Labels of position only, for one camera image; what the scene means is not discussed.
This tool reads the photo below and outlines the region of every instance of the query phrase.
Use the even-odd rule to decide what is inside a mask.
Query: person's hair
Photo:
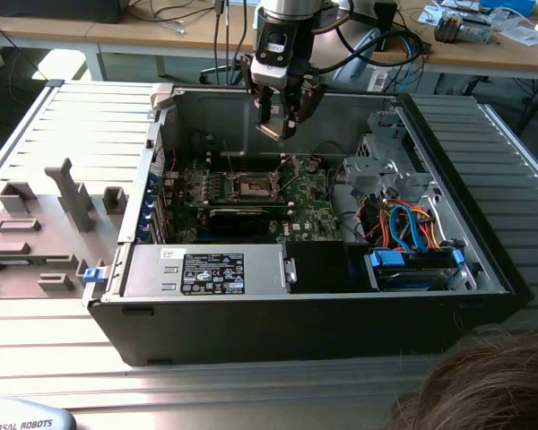
[[[386,430],[538,430],[538,332],[444,358]]]

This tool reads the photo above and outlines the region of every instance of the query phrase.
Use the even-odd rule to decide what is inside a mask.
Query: motherboard
[[[338,241],[334,167],[318,157],[193,159],[174,179],[175,243]]]

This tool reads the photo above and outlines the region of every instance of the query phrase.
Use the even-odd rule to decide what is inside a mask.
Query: power supply label
[[[186,254],[181,293],[185,296],[245,294],[243,254]]]

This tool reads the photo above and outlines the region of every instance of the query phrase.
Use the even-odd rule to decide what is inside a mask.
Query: sticker
[[[3,266],[28,266],[30,262],[27,260],[0,260]]]
[[[184,254],[181,293],[186,296],[245,294],[243,262],[243,254]]]
[[[181,260],[186,254],[185,248],[161,248],[160,259],[161,260]]]

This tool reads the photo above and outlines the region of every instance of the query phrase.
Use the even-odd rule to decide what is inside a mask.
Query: wooden table
[[[177,0],[154,0],[154,10],[164,5],[176,4]],[[443,44],[435,41],[434,28],[419,24],[422,8],[427,0],[400,0],[400,9],[406,25],[417,31],[421,37],[432,44],[426,71],[440,73],[460,73],[470,75],[506,76],[538,79],[538,46],[527,47],[498,33],[484,45],[470,42]],[[196,0],[188,7],[167,11],[164,18],[176,17],[209,7],[205,0]],[[254,31],[251,24],[254,7],[247,8],[247,37],[242,51],[253,48]],[[151,19],[148,3],[135,7],[134,13]],[[531,19],[538,21],[538,8]],[[140,21],[127,13],[119,24],[102,24],[90,21],[47,20],[37,18],[0,17],[0,28],[19,47],[79,49],[86,55],[88,67],[94,80],[105,79],[102,53],[141,54],[153,56],[198,56],[213,57],[213,11],[199,13],[183,19],[180,26],[185,34],[165,28],[158,23]],[[358,23],[343,26],[347,39],[356,43],[366,31]],[[243,31],[243,12],[241,6],[230,8],[230,53],[237,48]],[[10,43],[0,34],[0,46]],[[224,18],[221,19],[218,49],[221,57],[225,49]],[[346,56],[334,32],[317,38],[313,60],[319,65],[329,65]],[[393,47],[373,56],[380,61],[394,61],[403,57],[399,47]]]

